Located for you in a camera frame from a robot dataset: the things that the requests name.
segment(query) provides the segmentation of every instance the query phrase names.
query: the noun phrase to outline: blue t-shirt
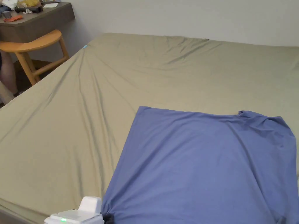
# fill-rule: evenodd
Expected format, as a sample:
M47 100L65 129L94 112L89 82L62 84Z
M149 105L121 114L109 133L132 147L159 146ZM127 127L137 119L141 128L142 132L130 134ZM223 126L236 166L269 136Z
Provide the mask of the blue t-shirt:
M140 107L102 212L116 224L299 223L295 137L250 111Z

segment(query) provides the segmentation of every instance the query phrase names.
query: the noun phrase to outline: bed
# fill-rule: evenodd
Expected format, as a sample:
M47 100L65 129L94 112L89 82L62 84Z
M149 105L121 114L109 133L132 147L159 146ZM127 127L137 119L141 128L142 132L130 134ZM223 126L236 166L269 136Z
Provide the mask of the bed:
M298 137L298 85L299 47L103 34L0 110L0 222L102 197L139 106L282 116Z

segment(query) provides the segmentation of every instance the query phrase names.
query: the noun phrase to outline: orange wooden stool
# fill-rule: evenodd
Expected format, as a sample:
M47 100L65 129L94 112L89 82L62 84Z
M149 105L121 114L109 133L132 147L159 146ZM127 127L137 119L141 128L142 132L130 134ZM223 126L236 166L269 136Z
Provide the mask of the orange wooden stool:
M63 58L59 59L58 61L52 62L40 68L39 70L36 70L32 60L29 57L28 52L43 49L45 47L55 44L58 41L63 52ZM24 72L26 73L32 85L40 81L40 74L59 66L60 64L69 59L69 55L66 50L62 34L59 30L54 30L29 43L0 42L0 49L5 52L16 54L21 66L24 69Z

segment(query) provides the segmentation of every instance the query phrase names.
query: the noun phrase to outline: white device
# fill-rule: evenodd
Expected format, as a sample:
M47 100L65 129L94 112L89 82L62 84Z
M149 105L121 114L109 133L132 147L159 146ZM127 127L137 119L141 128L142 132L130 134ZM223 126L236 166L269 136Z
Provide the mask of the white device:
M78 210L58 212L45 219L45 224L104 224L99 197L84 197Z

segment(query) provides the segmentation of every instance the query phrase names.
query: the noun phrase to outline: wooden desk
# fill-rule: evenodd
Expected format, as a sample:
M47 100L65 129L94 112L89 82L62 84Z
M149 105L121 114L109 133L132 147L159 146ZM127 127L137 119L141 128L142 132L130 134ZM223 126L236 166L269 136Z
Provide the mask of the wooden desk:
M28 43L55 30L61 24L75 19L71 3L61 2L56 8L44 9L41 13L23 14L11 12L12 16L24 18L15 22L4 22L0 18L0 41Z

